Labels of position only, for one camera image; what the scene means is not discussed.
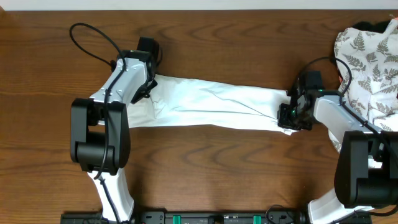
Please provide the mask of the white t-shirt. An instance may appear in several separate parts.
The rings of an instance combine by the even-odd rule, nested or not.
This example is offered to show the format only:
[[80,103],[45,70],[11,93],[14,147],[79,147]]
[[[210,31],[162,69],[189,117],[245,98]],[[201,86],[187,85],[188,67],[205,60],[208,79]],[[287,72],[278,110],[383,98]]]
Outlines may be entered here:
[[284,90],[163,75],[155,80],[157,86],[149,98],[127,107],[130,128],[210,124],[293,133],[277,124],[280,104],[290,101]]

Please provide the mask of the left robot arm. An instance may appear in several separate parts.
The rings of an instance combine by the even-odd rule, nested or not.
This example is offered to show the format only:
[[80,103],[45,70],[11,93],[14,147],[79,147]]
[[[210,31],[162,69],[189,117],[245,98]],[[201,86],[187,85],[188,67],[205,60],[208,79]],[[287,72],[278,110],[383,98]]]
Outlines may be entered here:
[[96,186],[103,207],[100,222],[131,221],[134,200],[124,171],[131,147],[127,107],[148,98],[157,86],[159,55],[158,48],[121,51],[105,84],[71,105],[70,156]]

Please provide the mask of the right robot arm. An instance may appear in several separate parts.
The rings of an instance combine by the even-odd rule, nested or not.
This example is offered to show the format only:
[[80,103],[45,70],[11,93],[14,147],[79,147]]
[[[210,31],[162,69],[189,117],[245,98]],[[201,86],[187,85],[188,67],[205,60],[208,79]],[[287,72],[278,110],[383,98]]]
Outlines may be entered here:
[[306,223],[370,223],[397,212],[397,133],[368,123],[338,91],[294,93],[277,112],[281,128],[323,124],[341,145],[334,188],[307,205]]

